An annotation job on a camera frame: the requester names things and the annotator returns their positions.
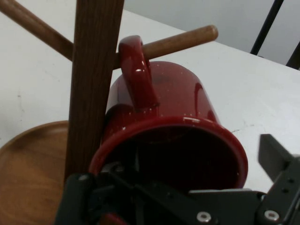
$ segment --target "white tabletop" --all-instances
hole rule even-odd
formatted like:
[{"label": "white tabletop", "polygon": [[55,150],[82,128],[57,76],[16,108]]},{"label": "white tabletop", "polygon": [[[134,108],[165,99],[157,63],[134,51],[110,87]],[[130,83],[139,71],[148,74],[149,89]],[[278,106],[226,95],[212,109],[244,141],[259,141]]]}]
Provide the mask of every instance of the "white tabletop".
[{"label": "white tabletop", "polygon": [[[19,2],[73,40],[75,1]],[[0,31],[1,147],[29,128],[68,119],[72,63],[1,14]],[[119,38],[137,34],[148,43],[181,32],[124,11]],[[270,133],[291,153],[300,153],[300,71],[217,42],[160,60],[200,78],[222,125],[245,148],[245,187],[267,191],[272,182],[257,162],[259,135]],[[112,81],[119,75],[115,70]]]}]

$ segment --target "wooden post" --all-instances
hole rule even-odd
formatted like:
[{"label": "wooden post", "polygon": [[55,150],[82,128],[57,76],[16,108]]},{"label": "wooden post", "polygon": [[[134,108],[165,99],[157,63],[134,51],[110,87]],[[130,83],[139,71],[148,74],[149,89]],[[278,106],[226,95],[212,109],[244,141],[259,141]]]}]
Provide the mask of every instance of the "wooden post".
[{"label": "wooden post", "polygon": [[100,145],[124,0],[77,0],[65,179]]}]

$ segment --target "wooden mug tree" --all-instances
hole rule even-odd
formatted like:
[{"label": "wooden mug tree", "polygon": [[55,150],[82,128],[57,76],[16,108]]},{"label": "wooden mug tree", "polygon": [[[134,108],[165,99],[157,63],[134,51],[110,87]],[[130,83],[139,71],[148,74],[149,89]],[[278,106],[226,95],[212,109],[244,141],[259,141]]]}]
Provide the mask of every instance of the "wooden mug tree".
[{"label": "wooden mug tree", "polygon": [[[0,0],[2,13],[73,61],[69,121],[30,129],[0,150],[0,189],[6,190],[1,193],[5,197],[0,198],[5,209],[0,210],[3,224],[50,224],[60,201],[63,174],[67,178],[72,173],[87,172],[101,141],[112,71],[120,67],[115,49],[123,4],[124,0],[77,0],[72,44],[15,0]],[[146,44],[143,53],[153,59],[217,36],[215,26],[206,26]],[[35,164],[34,170],[28,170],[19,159]],[[28,206],[18,204],[20,198],[26,198]]]}]

